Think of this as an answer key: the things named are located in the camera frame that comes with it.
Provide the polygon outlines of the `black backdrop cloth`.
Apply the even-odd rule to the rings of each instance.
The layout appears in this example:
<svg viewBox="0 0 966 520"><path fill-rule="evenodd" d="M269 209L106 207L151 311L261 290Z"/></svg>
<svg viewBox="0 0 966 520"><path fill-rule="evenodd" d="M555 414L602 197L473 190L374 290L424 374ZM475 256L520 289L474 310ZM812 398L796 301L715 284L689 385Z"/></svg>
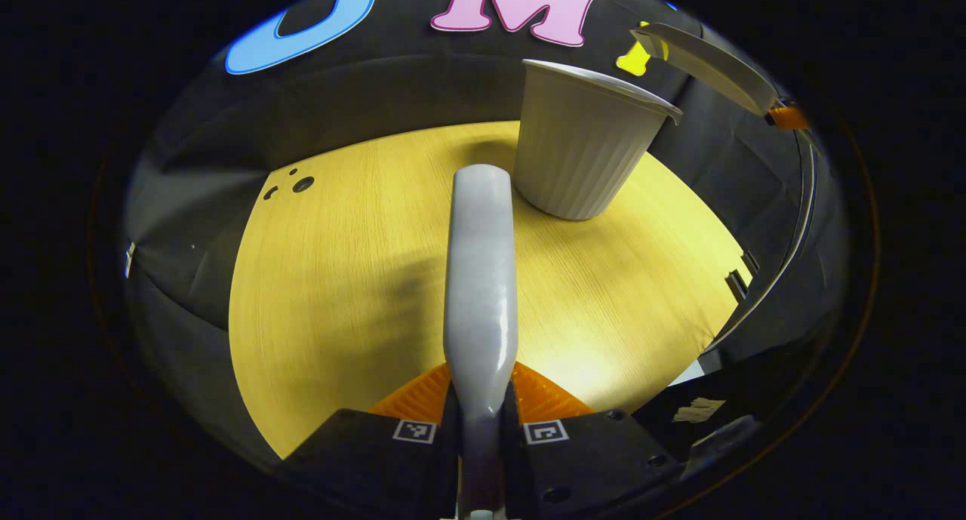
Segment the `black backdrop cloth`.
<svg viewBox="0 0 966 520"><path fill-rule="evenodd" d="M123 253L136 242L125 302L152 375L232 452L282 462L245 407L230 352L232 273L263 183L386 136L476 122L520 131L525 59L613 76L683 112L646 153L663 153L762 279L700 354L730 365L810 337L836 314L848 267L824 149L649 58L630 35L648 23L748 60L659 0L302 0L246 32L180 91L125 193Z"/></svg>

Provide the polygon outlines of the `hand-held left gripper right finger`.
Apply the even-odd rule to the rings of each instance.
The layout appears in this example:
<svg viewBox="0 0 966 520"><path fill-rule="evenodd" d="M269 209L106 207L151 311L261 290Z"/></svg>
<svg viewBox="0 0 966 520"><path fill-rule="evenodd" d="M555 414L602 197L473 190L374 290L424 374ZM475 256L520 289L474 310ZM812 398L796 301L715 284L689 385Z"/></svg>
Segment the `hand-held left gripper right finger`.
<svg viewBox="0 0 966 520"><path fill-rule="evenodd" d="M503 406L507 520L593 520L649 498L684 467L631 414L596 412L516 363Z"/></svg>

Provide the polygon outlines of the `white ribbed garbage bin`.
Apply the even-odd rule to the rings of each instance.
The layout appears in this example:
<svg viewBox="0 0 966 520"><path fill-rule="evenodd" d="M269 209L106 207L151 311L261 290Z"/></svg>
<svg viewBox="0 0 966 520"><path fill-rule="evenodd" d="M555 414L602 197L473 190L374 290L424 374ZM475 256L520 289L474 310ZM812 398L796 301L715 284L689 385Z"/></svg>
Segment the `white ribbed garbage bin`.
<svg viewBox="0 0 966 520"><path fill-rule="evenodd" d="M512 180L529 204L562 220L604 213L667 121L682 111L627 81L525 59Z"/></svg>

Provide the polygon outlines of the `wooden desktop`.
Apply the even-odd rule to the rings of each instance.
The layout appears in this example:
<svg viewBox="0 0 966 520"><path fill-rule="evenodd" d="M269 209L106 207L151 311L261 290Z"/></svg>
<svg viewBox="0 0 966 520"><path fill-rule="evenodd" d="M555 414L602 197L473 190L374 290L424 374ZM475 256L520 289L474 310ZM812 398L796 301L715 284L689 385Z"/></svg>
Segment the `wooden desktop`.
<svg viewBox="0 0 966 520"><path fill-rule="evenodd" d="M232 368L279 457L336 410L371 409L444 361L455 172L512 169L518 122L422 129L269 174L232 273ZM558 220L513 198L518 360L594 410L635 410L737 307L744 249L650 149L607 210Z"/></svg>

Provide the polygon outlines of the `black table bracket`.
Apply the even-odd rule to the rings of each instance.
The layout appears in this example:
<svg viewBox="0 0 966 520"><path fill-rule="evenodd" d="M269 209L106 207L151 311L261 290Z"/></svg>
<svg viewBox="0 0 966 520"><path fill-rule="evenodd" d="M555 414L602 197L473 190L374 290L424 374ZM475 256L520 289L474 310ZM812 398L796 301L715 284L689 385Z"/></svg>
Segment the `black table bracket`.
<svg viewBox="0 0 966 520"><path fill-rule="evenodd" d="M741 261L743 262L742 268L732 269L725 277L725 283L727 283L736 303L742 303L749 296L749 286L751 286L752 280L759 275L761 269L758 259L751 251L744 251L741 255Z"/></svg>

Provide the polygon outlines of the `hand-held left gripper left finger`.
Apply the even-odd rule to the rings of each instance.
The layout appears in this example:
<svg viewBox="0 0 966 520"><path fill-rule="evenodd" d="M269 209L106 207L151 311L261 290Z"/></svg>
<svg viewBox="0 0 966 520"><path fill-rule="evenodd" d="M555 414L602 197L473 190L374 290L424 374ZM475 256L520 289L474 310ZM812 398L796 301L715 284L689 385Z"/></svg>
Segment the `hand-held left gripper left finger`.
<svg viewBox="0 0 966 520"><path fill-rule="evenodd" d="M456 520L460 451L461 408L442 363L369 412L336 411L283 474L363 520Z"/></svg>

